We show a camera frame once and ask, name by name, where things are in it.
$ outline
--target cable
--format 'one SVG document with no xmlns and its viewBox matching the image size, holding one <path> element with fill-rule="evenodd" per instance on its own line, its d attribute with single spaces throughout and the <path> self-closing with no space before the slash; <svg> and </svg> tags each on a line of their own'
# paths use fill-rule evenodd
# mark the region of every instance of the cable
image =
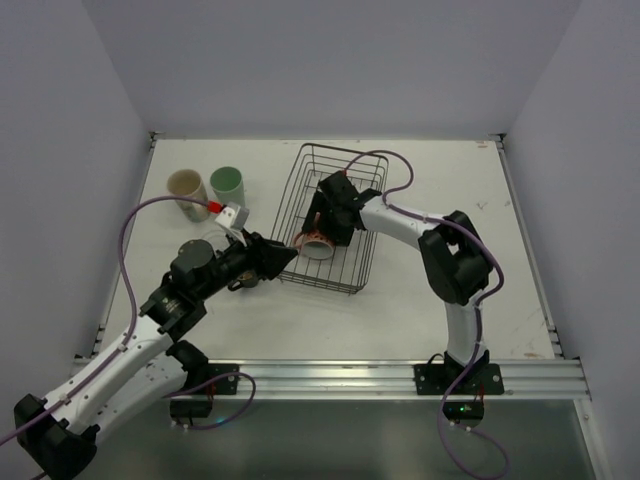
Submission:
<svg viewBox="0 0 640 480">
<path fill-rule="evenodd" d="M 218 375 L 218 376 L 215 376 L 213 378 L 210 378 L 209 380 L 207 380 L 206 382 L 204 382 L 201 385 L 198 385 L 197 387 L 189 388 L 189 389 L 183 390 L 181 392 L 170 393 L 168 395 L 165 395 L 164 398 L 174 398 L 174 397 L 179 397 L 179 396 L 182 396 L 182 395 L 191 395 L 192 393 L 196 393 L 196 392 L 202 390 L 203 388 L 207 388 L 209 385 L 213 385 L 217 381 L 224 380 L 225 378 L 229 378 L 229 377 L 244 377 L 244 378 L 246 378 L 247 380 L 249 380 L 251 382 L 251 387 L 252 387 L 251 388 L 251 395 L 249 395 L 249 398 L 247 399 L 247 401 L 244 402 L 244 405 L 242 405 L 242 407 L 240 407 L 233 415 L 229 415 L 224 420 L 221 420 L 221 421 L 216 422 L 216 423 L 212 423 L 210 425 L 182 425 L 183 427 L 185 427 L 188 430 L 213 430 L 214 428 L 221 427 L 222 425 L 225 425 L 225 424 L 235 420 L 240 415 L 242 415 L 244 412 L 246 412 L 247 409 L 251 406 L 251 403 L 253 402 L 253 397 L 255 397 L 255 395 L 256 395 L 256 381 L 248 373 L 244 373 L 244 372 L 227 372 L 227 373 L 223 373 L 221 375 Z"/>
<path fill-rule="evenodd" d="M 126 266 L 124 264 L 124 237 L 126 235 L 126 231 L 127 231 L 127 227 L 129 226 L 129 223 L 131 222 L 131 220 L 136 216 L 136 214 L 141 209 L 143 209 L 144 207 L 146 207 L 148 205 L 151 205 L 153 203 L 162 202 L 162 201 L 165 201 L 165 200 L 182 200 L 182 201 L 185 201 L 185 202 L 197 203 L 197 204 L 205 206 L 207 208 L 209 207 L 209 204 L 207 202 L 203 202 L 203 201 L 196 200 L 196 199 L 193 199 L 193 198 L 181 197 L 181 196 L 177 196 L 177 195 L 164 195 L 164 196 L 161 196 L 161 197 L 152 198 L 150 200 L 147 200 L 145 202 L 140 203 L 139 205 L 136 205 L 129 212 L 127 217 L 125 218 L 124 223 L 122 224 L 122 228 L 120 229 L 120 234 L 118 235 L 118 265 L 120 265 L 120 272 L 122 273 L 122 281 L 124 282 L 125 288 L 127 290 L 127 295 L 129 296 L 129 303 L 131 304 L 131 320 L 130 320 L 130 323 L 129 323 L 129 329 L 127 330 L 127 333 L 126 333 L 126 335 L 124 337 L 124 340 L 122 340 L 122 344 L 125 345 L 125 346 L 129 343 L 129 340 L 131 340 L 131 337 L 133 336 L 133 331 L 136 328 L 137 306 L 136 306 L 136 299 L 135 299 L 135 296 L 133 294 L 133 288 L 131 287 L 131 282 L 129 280 L 129 275 L 127 274 L 127 269 L 126 269 Z M 98 365 L 96 367 L 96 369 L 93 372 L 91 372 L 84 380 L 82 380 L 80 383 L 78 383 L 78 385 L 76 385 L 72 390 L 70 390 L 69 393 L 67 393 L 66 399 L 69 400 L 69 399 L 73 398 L 73 396 L 75 396 L 80 390 L 82 390 L 90 382 L 92 382 L 98 375 L 100 375 L 100 373 L 102 373 L 104 371 L 105 368 L 107 368 L 111 364 L 111 362 L 120 353 L 121 353 L 120 350 L 118 350 L 118 349 L 114 350 L 107 358 L 104 359 L 104 361 L 100 365 Z M 0 447 L 2 447 L 4 444 L 6 444 L 10 440 L 14 439 L 15 437 L 17 437 L 18 435 L 26 432 L 28 429 L 33 427 L 35 424 L 37 424 L 38 422 L 42 421 L 42 419 L 44 419 L 48 415 L 54 413 L 56 410 L 58 410 L 64 404 L 65 404 L 64 400 L 57 401 L 51 407 L 46 409 L 40 415 L 38 415 L 38 416 L 32 418 L 31 420 L 29 420 L 27 423 L 22 425 L 20 428 L 17 428 L 13 432 L 11 432 L 11 433 L 5 435 L 4 437 L 0 438 Z"/>
<path fill-rule="evenodd" d="M 370 150 L 368 152 L 363 152 L 360 153 L 359 155 L 357 155 L 356 157 L 354 157 L 345 167 L 345 171 L 348 170 L 355 162 L 357 162 L 359 159 L 368 156 L 368 155 L 391 155 L 394 156 L 396 158 L 398 158 L 399 160 L 401 160 L 409 169 L 409 180 L 407 181 L 407 183 L 405 183 L 404 185 L 401 185 L 399 187 L 393 187 L 388 189 L 387 191 L 385 191 L 382 194 L 382 202 L 385 204 L 385 206 L 391 210 L 393 210 L 396 213 L 399 213 L 401 215 L 405 215 L 409 218 L 413 218 L 414 220 L 420 220 L 422 222 L 432 222 L 432 223 L 437 223 L 440 225 L 445 225 L 449 228 L 453 228 L 454 230 L 457 230 L 458 232 L 462 233 L 465 237 L 467 237 L 471 242 L 473 242 L 482 252 L 483 256 L 489 261 L 489 263 L 491 263 L 491 265 L 496 269 L 496 273 L 498 274 L 498 283 L 496 284 L 495 287 L 493 287 L 491 290 L 483 293 L 482 295 L 480 295 L 475 303 L 473 304 L 474 310 L 475 310 L 475 316 L 476 316 L 476 329 L 477 329 L 477 336 L 476 336 L 476 344 L 475 347 L 473 349 L 473 353 L 471 355 L 471 359 L 469 360 L 469 363 L 467 364 L 467 366 L 462 370 L 462 372 L 460 373 L 460 375 L 458 375 L 458 377 L 456 377 L 456 379 L 451 383 L 451 385 L 449 385 L 449 388 L 447 388 L 447 390 L 445 391 L 444 395 L 442 396 L 442 400 L 440 401 L 440 408 L 438 410 L 438 414 L 437 414 L 437 425 L 438 425 L 438 435 L 440 436 L 440 441 L 442 442 L 442 446 L 444 447 L 445 451 L 447 452 L 447 454 L 449 455 L 449 457 L 451 458 L 451 460 L 453 460 L 453 463 L 455 463 L 458 468 L 460 470 L 462 470 L 464 473 L 466 473 L 467 475 L 477 479 L 477 480 L 497 480 L 499 478 L 504 477 L 510 469 L 510 461 L 509 461 L 509 455 L 507 454 L 507 451 L 505 450 L 505 448 L 494 438 L 492 438 L 491 436 L 487 435 L 486 433 L 477 431 L 475 429 L 471 429 L 470 427 L 464 427 L 461 425 L 457 425 L 458 428 L 461 428 L 469 433 L 473 433 L 474 435 L 477 435 L 481 438 L 484 438 L 485 440 L 489 441 L 490 443 L 492 443 L 502 454 L 502 456 L 504 457 L 504 462 L 505 465 L 502 469 L 502 471 L 500 471 L 498 474 L 495 475 L 479 475 L 477 473 L 474 473 L 473 471 L 471 471 L 464 463 L 463 461 L 456 455 L 456 453 L 453 451 L 453 448 L 451 447 L 451 445 L 449 444 L 449 440 L 447 439 L 445 432 L 443 430 L 443 420 L 446 422 L 447 417 L 445 417 L 443 409 L 444 409 L 444 405 L 447 401 L 447 398 L 449 397 L 449 395 L 451 395 L 451 392 L 453 392 L 453 390 L 455 390 L 455 388 L 462 382 L 462 380 L 466 377 L 466 375 L 469 373 L 469 371 L 471 371 L 471 369 L 473 368 L 473 365 L 476 361 L 476 358 L 478 356 L 478 351 L 480 349 L 480 342 L 482 341 L 482 312 L 480 310 L 480 305 L 482 304 L 482 302 L 484 300 L 486 300 L 487 298 L 489 298 L 491 295 L 494 295 L 495 293 L 497 293 L 503 286 L 504 286 L 504 272 L 502 270 L 502 267 L 500 267 L 500 264 L 498 263 L 498 261 L 496 260 L 496 258 L 493 256 L 493 254 L 489 251 L 489 249 L 480 241 L 480 239 L 478 237 L 476 237 L 473 233 L 471 233 L 469 230 L 467 230 L 466 228 L 458 225 L 457 223 L 451 222 L 449 220 L 445 220 L 443 218 L 435 218 L 435 217 L 429 217 L 427 215 L 418 215 L 416 213 L 413 212 L 409 212 L 407 210 L 404 210 L 400 207 L 397 207 L 391 203 L 388 202 L 388 196 L 390 193 L 394 193 L 394 192 L 399 192 L 401 190 L 405 190 L 407 188 L 409 188 L 412 184 L 413 184 L 413 179 L 414 179 L 414 172 L 413 172 L 413 167 L 411 166 L 411 163 L 409 162 L 409 160 L 407 160 L 405 157 L 403 157 L 402 155 L 400 155 L 399 153 L 396 153 L 394 151 L 391 150 Z"/>
</svg>

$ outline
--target metal dish rack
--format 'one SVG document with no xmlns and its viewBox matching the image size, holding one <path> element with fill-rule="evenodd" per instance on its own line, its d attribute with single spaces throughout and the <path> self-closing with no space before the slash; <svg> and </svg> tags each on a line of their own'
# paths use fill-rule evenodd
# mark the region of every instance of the metal dish rack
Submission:
<svg viewBox="0 0 640 480">
<path fill-rule="evenodd" d="M 357 150 L 305 143 L 300 147 L 289 173 L 271 238 L 292 245 L 304 223 L 318 182 L 344 169 Z M 384 156 L 367 155 L 347 171 L 347 177 L 361 192 L 367 188 L 384 191 L 389 162 Z M 347 293 L 359 292 L 369 280 L 377 234 L 356 230 L 348 247 L 336 247 L 333 257 L 312 260 L 298 255 L 280 274 L 280 279 Z"/>
</svg>

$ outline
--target table top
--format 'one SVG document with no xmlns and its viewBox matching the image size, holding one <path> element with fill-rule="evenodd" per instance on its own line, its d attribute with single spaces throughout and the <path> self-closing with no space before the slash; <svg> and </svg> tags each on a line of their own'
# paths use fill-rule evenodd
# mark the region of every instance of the table top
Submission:
<svg viewBox="0 0 640 480">
<path fill-rule="evenodd" d="M 165 195 L 167 178 L 191 168 L 208 179 L 221 166 L 241 170 L 251 214 L 249 231 L 271 233 L 301 140 L 159 140 L 142 200 Z M 492 358 L 553 358 L 498 151 L 493 142 L 340 140 L 316 142 L 354 150 L 388 149 L 407 157 L 415 183 L 393 199 L 431 213 L 467 213 L 504 269 L 506 284 L 484 305 L 485 341 Z M 389 159 L 387 188 L 404 183 L 406 167 Z M 126 264 L 142 304 L 159 286 L 178 248 L 194 238 L 220 237 L 213 217 L 189 222 L 174 202 L 143 209 L 135 220 Z M 491 282 L 496 281 L 495 273 Z M 206 302 L 207 315 L 185 339 L 212 359 L 425 359 L 443 352 L 443 302 L 431 291 L 418 251 L 378 235 L 371 275 L 355 295 L 274 280 Z M 130 307 L 122 280 L 102 345 L 127 326 Z"/>
</svg>

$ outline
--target wall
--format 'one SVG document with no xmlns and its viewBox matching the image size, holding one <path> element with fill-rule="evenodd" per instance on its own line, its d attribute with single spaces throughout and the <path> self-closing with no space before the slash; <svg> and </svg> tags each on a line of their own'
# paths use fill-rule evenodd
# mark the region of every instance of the wall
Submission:
<svg viewBox="0 0 640 480">
<path fill-rule="evenodd" d="M 507 137 L 551 311 L 584 361 L 615 478 L 637 478 L 640 431 L 638 52 L 636 1 L 584 0 Z"/>
<path fill-rule="evenodd" d="M 0 2 L 0 435 L 95 336 L 148 135 L 79 1 Z M 16 442 L 0 477 L 37 465 Z"/>
<path fill-rule="evenodd" d="M 190 137 L 504 132 L 579 0 L 84 0 L 145 125 Z"/>
</svg>

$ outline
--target gray floor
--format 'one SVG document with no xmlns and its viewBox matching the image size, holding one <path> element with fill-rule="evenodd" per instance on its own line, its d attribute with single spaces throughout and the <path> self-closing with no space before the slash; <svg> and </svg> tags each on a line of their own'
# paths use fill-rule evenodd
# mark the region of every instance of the gray floor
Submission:
<svg viewBox="0 0 640 480">
<path fill-rule="evenodd" d="M 216 406 L 223 417 L 235 402 Z M 80 478 L 103 479 L 463 479 L 435 426 L 434 402 L 258 402 L 236 423 L 209 432 L 169 428 L 159 403 L 116 432 Z M 571 402 L 489 404 L 481 425 L 509 451 L 507 478 L 594 478 Z M 452 432 L 477 473 L 500 454 Z"/>
</svg>

